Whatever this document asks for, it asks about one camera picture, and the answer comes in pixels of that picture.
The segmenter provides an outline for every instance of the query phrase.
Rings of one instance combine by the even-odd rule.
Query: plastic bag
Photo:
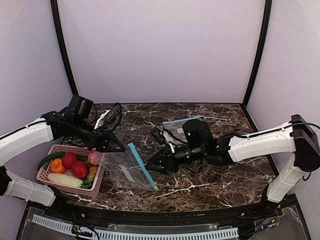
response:
[[[94,152],[91,160],[109,172],[117,189],[158,190],[133,143],[125,148],[125,152]]]
[[[178,139],[186,142],[187,138],[185,136],[184,130],[182,128],[183,124],[189,120],[192,119],[199,119],[201,120],[201,116],[195,116],[195,117],[190,117],[190,118],[185,118],[185,119],[179,119],[179,120],[174,120],[174,121],[164,121],[163,128],[168,129],[172,132],[174,136],[176,136]],[[181,142],[175,140],[171,136],[166,134],[166,137],[170,139],[170,142],[173,142],[176,145],[181,144]]]

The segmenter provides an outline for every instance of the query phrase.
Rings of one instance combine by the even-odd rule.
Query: marble table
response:
[[[97,104],[98,114],[111,108],[110,104]],[[130,103],[123,104],[121,125],[114,131],[124,143],[134,143],[146,163],[161,149],[150,131],[173,121],[202,116],[214,138],[229,133],[252,133],[239,104],[222,103]],[[95,112],[91,111],[89,120]],[[67,202],[74,205],[118,211],[135,212],[189,212],[230,208],[257,203],[263,189],[275,179],[265,156],[247,159],[230,166],[203,164],[200,173],[192,173],[184,166],[175,174],[150,172],[159,191],[115,189],[109,174],[104,174],[99,195],[89,198],[64,193]]]

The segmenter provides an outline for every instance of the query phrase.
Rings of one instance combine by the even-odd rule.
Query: basket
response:
[[[83,156],[88,156],[90,151],[84,147],[76,147],[76,146],[67,146],[67,145],[53,145],[48,153],[49,154],[53,154],[53,153],[57,153],[57,152],[73,152],[77,155],[83,155]],[[65,185],[61,185],[61,184],[57,184],[57,183],[53,183],[51,181],[48,180],[48,174],[52,173],[51,168],[50,168],[50,164],[45,164],[44,167],[41,167],[38,174],[36,175],[36,179],[42,183],[44,183],[45,185],[51,185],[53,187],[55,187],[56,189],[66,192],[66,193],[70,193],[70,194],[77,194],[77,195],[84,195],[87,197],[93,197],[95,198],[96,196],[98,196],[99,193],[99,188],[102,182],[102,178],[104,176],[104,169],[102,168],[102,165],[100,164],[98,167],[98,170],[96,172],[95,178],[94,178],[94,182],[92,185],[91,189],[82,189],[82,188],[75,188],[75,187],[69,187],[69,186],[65,186]]]

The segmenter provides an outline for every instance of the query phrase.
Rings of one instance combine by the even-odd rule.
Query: green vegetable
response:
[[[93,166],[93,165],[89,162],[88,156],[77,155],[76,157],[78,158],[79,161],[84,162],[84,163],[87,165],[88,169]]]
[[[46,156],[44,159],[42,159],[40,161],[40,163],[36,169],[39,170],[45,163],[50,162],[51,160],[63,158],[65,156],[65,154],[66,153],[63,151],[51,153],[50,155]]]
[[[84,183],[81,179],[61,173],[50,173],[48,174],[48,179],[55,184],[61,184],[72,188],[80,188]]]
[[[80,188],[82,189],[91,189],[94,184],[95,178],[92,176],[87,181],[85,181]]]

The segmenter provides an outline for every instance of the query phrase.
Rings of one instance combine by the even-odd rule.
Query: robotic arm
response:
[[[166,147],[150,158],[145,167],[168,174],[176,173],[179,165],[196,160],[203,159],[215,166],[225,166],[257,156],[290,152],[292,155],[285,168],[262,196],[261,202],[264,204],[278,206],[303,176],[320,167],[318,138],[309,125],[316,126],[306,122],[300,115],[293,115],[291,121],[272,129],[247,135],[229,134],[214,139],[206,122],[193,119],[182,126],[187,144],[177,147],[172,145],[163,131],[155,128],[152,136],[159,144],[166,144]]]
[[[126,148],[113,134],[122,118],[121,105],[116,103],[111,110],[102,114],[95,127],[84,120],[89,116],[92,106],[92,101],[75,95],[69,106],[60,112],[48,112],[30,124],[1,136],[0,196],[14,196],[45,206],[53,204],[56,196],[50,187],[19,177],[4,167],[12,158],[37,145],[74,136],[86,141],[89,150],[96,148],[101,153],[124,152]],[[109,129],[108,126],[117,118],[117,122]]]

